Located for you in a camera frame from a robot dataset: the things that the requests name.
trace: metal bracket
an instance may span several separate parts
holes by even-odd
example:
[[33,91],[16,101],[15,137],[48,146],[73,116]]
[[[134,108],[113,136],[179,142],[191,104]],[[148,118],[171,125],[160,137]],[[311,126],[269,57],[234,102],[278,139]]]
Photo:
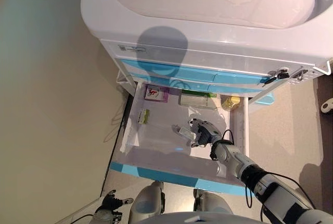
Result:
[[317,68],[317,67],[313,67],[313,69],[317,70],[318,72],[320,72],[322,74],[326,74],[329,76],[331,74],[331,65],[329,64],[329,61],[326,62],[326,65],[327,65],[328,71],[325,71],[325,70]]

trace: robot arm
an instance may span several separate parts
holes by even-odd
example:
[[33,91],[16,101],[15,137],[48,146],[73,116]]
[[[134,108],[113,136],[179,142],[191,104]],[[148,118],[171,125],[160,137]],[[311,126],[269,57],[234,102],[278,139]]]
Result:
[[211,158],[218,160],[241,180],[264,205],[264,214],[272,223],[333,223],[333,216],[313,209],[311,203],[271,173],[260,168],[228,140],[210,122],[193,119],[192,129],[198,131],[196,142],[212,144]]

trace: label sticker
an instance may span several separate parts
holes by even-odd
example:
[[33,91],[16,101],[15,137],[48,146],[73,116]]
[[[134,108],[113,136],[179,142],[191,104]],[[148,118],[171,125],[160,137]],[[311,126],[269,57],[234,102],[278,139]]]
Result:
[[121,51],[132,51],[132,52],[146,52],[146,48],[118,45]]

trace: drawer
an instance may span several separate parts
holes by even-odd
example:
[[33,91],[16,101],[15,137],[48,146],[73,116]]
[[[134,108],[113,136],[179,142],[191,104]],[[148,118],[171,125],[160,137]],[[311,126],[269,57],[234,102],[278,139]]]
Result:
[[163,76],[197,82],[224,84],[260,84],[268,77],[251,74],[232,73],[225,71],[183,67],[177,65],[148,63],[145,61],[121,59],[128,72],[145,74],[147,76]]
[[213,82],[216,71],[199,68],[182,67],[168,64],[147,63],[145,61],[121,60],[129,72],[136,72],[136,69],[145,71],[149,76],[165,76],[184,80]]
[[195,91],[208,91],[209,85],[205,83],[196,83],[196,82],[189,82],[189,81],[181,81],[178,79],[167,79],[162,77],[150,77],[144,74],[136,74],[131,73],[134,80],[137,80],[136,78],[143,79],[145,82],[150,82],[153,84],[161,85],[161,86],[170,86],[174,88],[180,88],[185,90],[195,90]]
[[[167,103],[144,100],[146,85],[138,83],[122,140],[116,145],[111,169],[153,180],[209,191],[243,195],[242,184],[209,157],[210,146],[191,148],[177,135],[175,125],[187,127],[188,120],[212,122],[221,132],[231,129],[235,145],[248,150],[248,98],[241,98],[233,111],[191,108],[179,105],[181,90],[170,88]],[[142,109],[149,109],[146,125],[138,124]]]
[[217,71],[213,82],[229,84],[260,84],[265,83],[267,80],[269,80],[269,77]]

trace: beige wall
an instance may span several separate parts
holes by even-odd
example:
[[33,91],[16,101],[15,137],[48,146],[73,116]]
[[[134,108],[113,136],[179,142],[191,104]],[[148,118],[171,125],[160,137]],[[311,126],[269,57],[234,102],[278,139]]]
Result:
[[99,197],[125,97],[80,0],[0,0],[0,223]]

